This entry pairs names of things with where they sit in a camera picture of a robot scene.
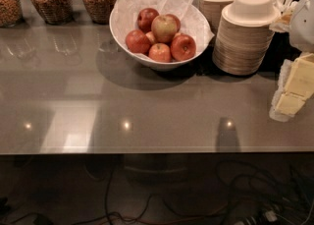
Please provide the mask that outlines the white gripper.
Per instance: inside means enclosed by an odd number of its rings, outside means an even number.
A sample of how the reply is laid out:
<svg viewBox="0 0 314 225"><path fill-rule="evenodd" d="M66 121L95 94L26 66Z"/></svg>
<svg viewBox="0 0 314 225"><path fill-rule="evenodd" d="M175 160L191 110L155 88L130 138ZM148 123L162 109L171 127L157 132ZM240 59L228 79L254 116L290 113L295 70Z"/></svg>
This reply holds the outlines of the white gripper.
<svg viewBox="0 0 314 225"><path fill-rule="evenodd" d="M289 43L303 51L294 61L285 60L274 95L276 112L295 115L314 94L314 0L299 0L289 24Z"/></svg>

